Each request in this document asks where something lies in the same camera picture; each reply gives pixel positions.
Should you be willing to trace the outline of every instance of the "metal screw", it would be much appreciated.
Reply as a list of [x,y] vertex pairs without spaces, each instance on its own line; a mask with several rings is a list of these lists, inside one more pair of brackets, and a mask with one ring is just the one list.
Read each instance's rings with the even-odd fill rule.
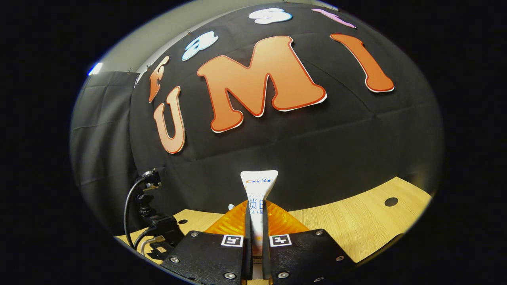
[[224,277],[227,279],[234,279],[234,278],[236,278],[236,275],[232,272],[227,272],[224,274]]
[[278,278],[287,278],[288,277],[288,273],[287,272],[282,272],[282,273],[279,273],[278,274]]

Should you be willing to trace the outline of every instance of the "decorative letter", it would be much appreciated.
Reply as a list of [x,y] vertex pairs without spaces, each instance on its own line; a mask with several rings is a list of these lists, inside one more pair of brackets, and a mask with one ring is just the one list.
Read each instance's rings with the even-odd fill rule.
[[199,51],[202,51],[203,49],[214,44],[218,39],[219,37],[215,37],[215,33],[212,31],[198,36],[195,40],[191,41],[187,45],[185,48],[186,52],[183,54],[182,60],[188,60]]
[[148,103],[151,103],[153,101],[155,96],[157,96],[158,91],[160,90],[158,81],[162,80],[162,76],[164,76],[163,65],[166,64],[168,61],[169,56],[164,57],[164,59],[162,59],[157,68],[150,75],[150,98],[148,99]]
[[197,75],[206,78],[208,84],[214,132],[230,130],[243,122],[243,113],[232,108],[228,91],[252,115],[263,115],[268,77],[275,87],[272,104],[279,111],[310,106],[327,98],[324,88],[313,83],[306,72],[292,49],[292,41],[283,35],[258,41],[249,67],[221,55],[197,70]]
[[164,104],[160,104],[153,113],[162,146],[170,154],[179,152],[185,144],[185,127],[183,125],[182,113],[179,109],[178,101],[179,91],[180,87],[176,86],[169,92],[166,98],[166,102],[171,108],[172,121],[174,123],[174,137],[170,137],[167,133],[164,119]]
[[352,25],[351,23],[347,23],[344,20],[340,19],[340,16],[337,16],[335,14],[331,14],[331,13],[329,13],[327,11],[322,10],[322,9],[312,9],[312,11],[316,11],[316,12],[322,13],[323,15],[327,16],[330,19],[333,19],[333,20],[337,21],[340,24],[344,24],[347,27],[351,27],[351,28],[355,29],[354,25]]
[[334,33],[331,39],[340,42],[354,55],[366,74],[366,87],[373,92],[388,92],[394,90],[391,78],[384,74],[373,56],[365,49],[361,40],[350,35]]
[[254,22],[257,24],[265,25],[274,22],[288,21],[292,18],[292,15],[286,13],[284,9],[268,8],[250,13],[248,17],[250,19],[256,19]]

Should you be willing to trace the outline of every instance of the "wooden table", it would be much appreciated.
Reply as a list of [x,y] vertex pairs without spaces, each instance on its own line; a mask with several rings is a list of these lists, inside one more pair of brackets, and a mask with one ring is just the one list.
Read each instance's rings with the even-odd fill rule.
[[[388,198],[395,197],[394,206],[386,206]],[[323,228],[351,257],[359,262],[405,233],[426,209],[431,196],[414,185],[395,177],[369,191],[330,204],[290,211],[310,230]],[[185,209],[174,215],[183,234],[191,230],[204,231],[224,214]],[[131,233],[135,240],[145,229]],[[127,243],[125,235],[118,236]],[[249,285],[267,285],[267,280],[251,280]]]

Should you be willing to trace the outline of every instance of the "orange letter m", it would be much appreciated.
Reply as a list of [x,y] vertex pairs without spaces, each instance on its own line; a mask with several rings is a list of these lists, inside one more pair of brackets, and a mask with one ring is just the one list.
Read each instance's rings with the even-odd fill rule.
[[221,55],[197,70],[197,75],[206,78],[208,84],[214,132],[230,130],[243,122],[243,113],[232,108],[227,92],[255,117],[263,115],[268,77],[275,87],[272,104],[279,111],[291,111],[326,99],[324,88],[313,83],[292,49],[292,41],[287,36],[258,41],[249,67]]

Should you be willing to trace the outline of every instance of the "black cable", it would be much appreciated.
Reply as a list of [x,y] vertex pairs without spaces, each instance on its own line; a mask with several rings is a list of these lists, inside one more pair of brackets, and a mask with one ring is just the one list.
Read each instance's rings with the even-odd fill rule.
[[137,250],[137,246],[141,242],[142,238],[146,236],[146,231],[142,232],[134,242],[134,249]]
[[130,188],[130,191],[128,192],[127,200],[125,201],[125,211],[123,212],[123,230],[125,231],[125,236],[127,237],[128,244],[131,248],[134,248],[134,244],[132,243],[132,237],[130,237],[130,232],[128,231],[128,214],[130,209],[130,200],[132,200],[133,193],[135,192],[135,188],[139,184],[141,184],[144,181],[144,177],[139,178],[134,186]]

